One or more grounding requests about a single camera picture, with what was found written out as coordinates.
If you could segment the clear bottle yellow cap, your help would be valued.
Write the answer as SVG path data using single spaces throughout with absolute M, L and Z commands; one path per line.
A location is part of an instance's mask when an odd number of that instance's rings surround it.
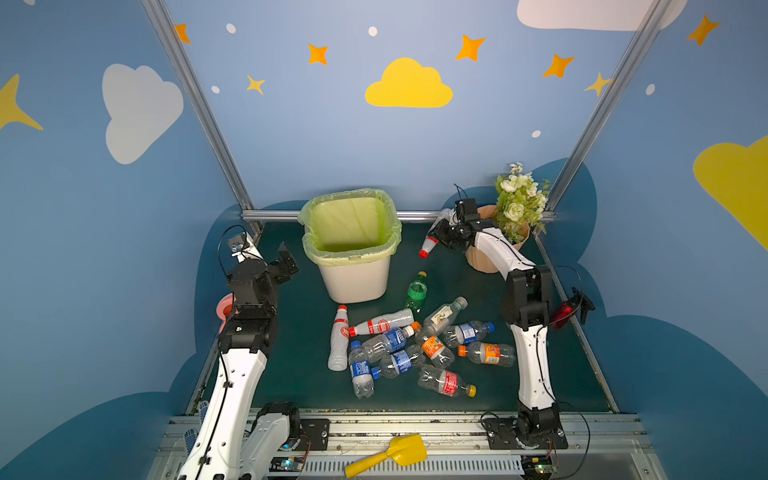
M 458 374 L 431 365 L 424 365 L 420 368 L 418 385 L 448 397 L 474 398 L 477 393 L 476 386 L 468 383 Z

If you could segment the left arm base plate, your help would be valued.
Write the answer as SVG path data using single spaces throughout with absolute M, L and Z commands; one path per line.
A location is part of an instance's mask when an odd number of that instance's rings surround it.
M 330 437 L 330 420 L 327 418 L 303 419 L 300 421 L 299 434 L 291 439 L 286 447 L 289 451 L 326 451 Z

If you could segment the tall white bottle red label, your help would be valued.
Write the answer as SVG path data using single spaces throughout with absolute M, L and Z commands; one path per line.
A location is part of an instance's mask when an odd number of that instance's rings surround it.
M 348 328 L 348 308 L 345 305 L 340 305 L 337 308 L 330 335 L 330 353 L 327 367 L 331 371 L 344 371 L 348 366 Z

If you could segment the white bottle red cap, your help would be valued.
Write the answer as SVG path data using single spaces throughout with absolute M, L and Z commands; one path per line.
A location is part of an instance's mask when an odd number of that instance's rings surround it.
M 433 222 L 431 227 L 429 228 L 425 239 L 422 243 L 421 249 L 418 253 L 418 256 L 422 259 L 426 259 L 430 252 L 435 248 L 435 246 L 439 243 L 438 239 L 438 231 L 441 227 L 450 225 L 450 221 L 453 215 L 453 210 L 449 208 L 445 208 L 441 210 L 436 220 Z

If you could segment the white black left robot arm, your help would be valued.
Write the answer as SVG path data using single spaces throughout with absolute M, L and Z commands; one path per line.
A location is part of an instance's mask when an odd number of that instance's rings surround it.
M 298 272 L 284 244 L 267 262 L 248 239 L 226 274 L 231 312 L 218 335 L 218 371 L 201 429 L 178 479 L 263 479 L 278 450 L 299 435 L 292 403 L 269 404 L 246 423 L 278 330 L 278 286 Z

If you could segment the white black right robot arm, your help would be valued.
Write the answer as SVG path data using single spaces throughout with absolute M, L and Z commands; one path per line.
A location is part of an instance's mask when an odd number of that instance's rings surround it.
M 553 304 L 550 269 L 525 258 L 489 219 L 451 222 L 441 218 L 429 235 L 452 250 L 477 248 L 502 275 L 501 313 L 514 337 L 519 370 L 515 436 L 525 448 L 546 443 L 562 429 L 547 354 Z

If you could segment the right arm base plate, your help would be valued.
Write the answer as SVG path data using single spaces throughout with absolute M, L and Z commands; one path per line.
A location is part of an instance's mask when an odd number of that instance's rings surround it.
M 569 447 L 565 434 L 561 431 L 521 440 L 516 435 L 514 417 L 483 416 L 479 423 L 485 431 L 491 450 L 565 450 Z

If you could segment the clear bottle white cap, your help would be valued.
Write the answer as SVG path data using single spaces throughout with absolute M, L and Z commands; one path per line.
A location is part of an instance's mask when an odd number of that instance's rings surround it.
M 468 302 L 463 296 L 457 297 L 451 303 L 441 305 L 425 318 L 420 333 L 427 337 L 443 333 L 467 306 Z

